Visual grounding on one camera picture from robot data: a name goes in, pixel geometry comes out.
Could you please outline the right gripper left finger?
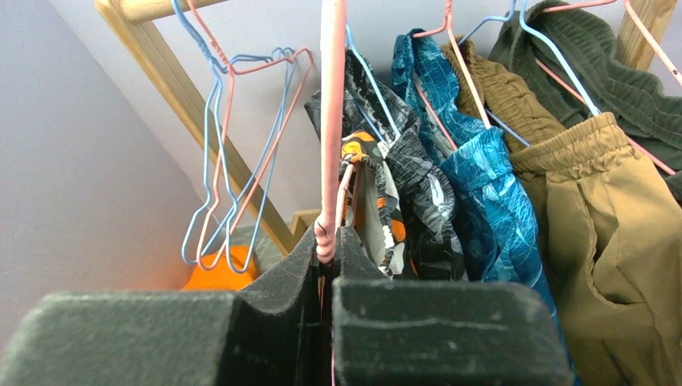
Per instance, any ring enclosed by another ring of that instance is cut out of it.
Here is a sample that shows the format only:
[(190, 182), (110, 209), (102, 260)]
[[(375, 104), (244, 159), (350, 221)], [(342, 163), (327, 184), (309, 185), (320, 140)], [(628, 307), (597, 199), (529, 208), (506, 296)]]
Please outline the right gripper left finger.
[(60, 293), (21, 322), (4, 385), (311, 385), (315, 236), (237, 292)]

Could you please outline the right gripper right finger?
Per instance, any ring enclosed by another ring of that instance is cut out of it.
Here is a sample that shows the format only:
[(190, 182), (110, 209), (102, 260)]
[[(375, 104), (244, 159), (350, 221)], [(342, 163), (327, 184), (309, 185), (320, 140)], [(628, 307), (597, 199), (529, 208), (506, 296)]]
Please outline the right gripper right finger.
[(538, 293), (515, 283), (390, 280), (354, 229), (336, 234), (337, 385), (571, 385)]

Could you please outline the orange camouflage shorts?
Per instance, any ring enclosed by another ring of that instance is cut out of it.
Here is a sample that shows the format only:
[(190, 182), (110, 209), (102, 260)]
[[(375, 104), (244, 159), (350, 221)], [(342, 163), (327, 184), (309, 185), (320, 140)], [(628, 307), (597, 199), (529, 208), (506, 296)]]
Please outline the orange camouflage shorts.
[(385, 276), (402, 277), (406, 230), (384, 143), (358, 130), (342, 139), (337, 224), (353, 227), (368, 258)]

